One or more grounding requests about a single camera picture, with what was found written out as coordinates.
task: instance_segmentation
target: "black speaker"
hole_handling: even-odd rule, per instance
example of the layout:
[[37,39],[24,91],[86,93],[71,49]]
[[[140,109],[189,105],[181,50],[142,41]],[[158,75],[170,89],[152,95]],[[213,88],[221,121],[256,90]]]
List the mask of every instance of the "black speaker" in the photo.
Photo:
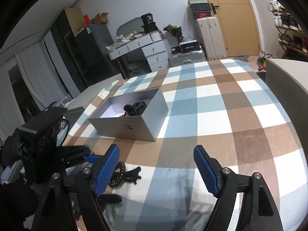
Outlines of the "black speaker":
[[24,145],[23,164],[27,180],[42,183],[49,180],[49,167],[57,146],[57,135],[66,108],[52,107],[18,128]]

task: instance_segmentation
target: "blue gripper pad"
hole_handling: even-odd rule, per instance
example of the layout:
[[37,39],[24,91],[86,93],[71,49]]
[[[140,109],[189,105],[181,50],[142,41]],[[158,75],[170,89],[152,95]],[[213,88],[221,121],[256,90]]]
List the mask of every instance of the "blue gripper pad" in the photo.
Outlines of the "blue gripper pad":
[[222,189],[220,164],[207,154],[202,145],[195,146],[193,158],[208,192],[217,198]]
[[98,197],[105,192],[111,176],[119,161],[120,149],[117,145],[111,144],[103,157],[99,157],[91,167],[93,170],[91,189]]
[[84,158],[84,161],[87,161],[89,163],[95,163],[97,159],[101,158],[102,156],[94,156],[94,155],[91,155],[91,156],[87,156]]

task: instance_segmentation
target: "silver suitcase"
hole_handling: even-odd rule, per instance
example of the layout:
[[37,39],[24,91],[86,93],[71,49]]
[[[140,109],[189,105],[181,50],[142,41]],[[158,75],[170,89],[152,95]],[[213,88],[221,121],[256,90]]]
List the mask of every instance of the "silver suitcase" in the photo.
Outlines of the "silver suitcase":
[[203,50],[194,50],[185,54],[172,54],[168,58],[170,68],[199,61],[206,61]]
[[206,57],[209,61],[226,57],[226,49],[216,17],[204,17],[196,20],[197,30],[203,41]]

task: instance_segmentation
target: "gray box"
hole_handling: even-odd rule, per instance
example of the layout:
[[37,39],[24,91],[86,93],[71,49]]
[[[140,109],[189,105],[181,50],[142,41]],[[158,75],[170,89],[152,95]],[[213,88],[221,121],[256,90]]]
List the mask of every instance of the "gray box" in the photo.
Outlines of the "gray box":
[[[119,117],[124,106],[143,101],[147,105],[141,116]],[[156,141],[168,113],[161,89],[151,89],[108,98],[89,117],[102,136],[123,139]]]

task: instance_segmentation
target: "cardboard box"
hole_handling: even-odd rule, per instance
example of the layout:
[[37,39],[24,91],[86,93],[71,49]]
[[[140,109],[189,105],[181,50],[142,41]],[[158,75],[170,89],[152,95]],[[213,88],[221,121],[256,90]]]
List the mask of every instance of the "cardboard box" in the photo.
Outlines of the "cardboard box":
[[100,23],[106,23],[108,22],[108,18],[107,18],[108,13],[101,13],[101,14],[97,14],[92,20],[92,23],[95,24],[100,24]]
[[[141,116],[123,115],[124,106],[143,101],[147,108]],[[89,121],[102,136],[156,141],[168,107],[161,89],[138,91],[108,98],[89,117]]]
[[82,15],[80,8],[66,8],[64,11],[70,24],[70,28],[76,37],[79,31],[87,26],[84,21],[84,16]]

